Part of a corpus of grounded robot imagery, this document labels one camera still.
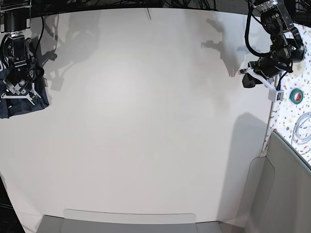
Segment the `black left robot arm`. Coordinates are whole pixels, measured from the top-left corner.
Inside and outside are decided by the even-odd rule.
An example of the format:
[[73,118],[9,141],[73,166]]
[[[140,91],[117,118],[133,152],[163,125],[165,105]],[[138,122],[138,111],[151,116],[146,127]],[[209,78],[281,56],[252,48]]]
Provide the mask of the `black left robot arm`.
[[[245,45],[249,52],[259,59],[248,63],[248,67],[253,69],[254,74],[248,73],[246,69],[240,70],[239,73],[244,75],[243,86],[253,88],[257,84],[262,84],[255,75],[263,77],[266,81],[273,81],[277,75],[284,77],[292,73],[294,64],[304,59],[306,47],[283,0],[249,0],[247,3]],[[258,23],[270,35],[272,44],[269,52],[257,52],[249,43],[251,19],[255,17],[254,10],[259,11]]]

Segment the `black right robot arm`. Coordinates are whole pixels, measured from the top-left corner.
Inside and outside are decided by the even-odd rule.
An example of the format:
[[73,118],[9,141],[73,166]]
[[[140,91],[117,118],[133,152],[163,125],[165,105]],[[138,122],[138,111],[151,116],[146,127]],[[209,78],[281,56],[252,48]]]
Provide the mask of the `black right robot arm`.
[[32,2],[30,0],[2,0],[0,2],[0,60],[8,71],[3,83],[3,99],[39,97],[35,90],[36,57],[31,51],[31,38],[24,31],[31,28]]

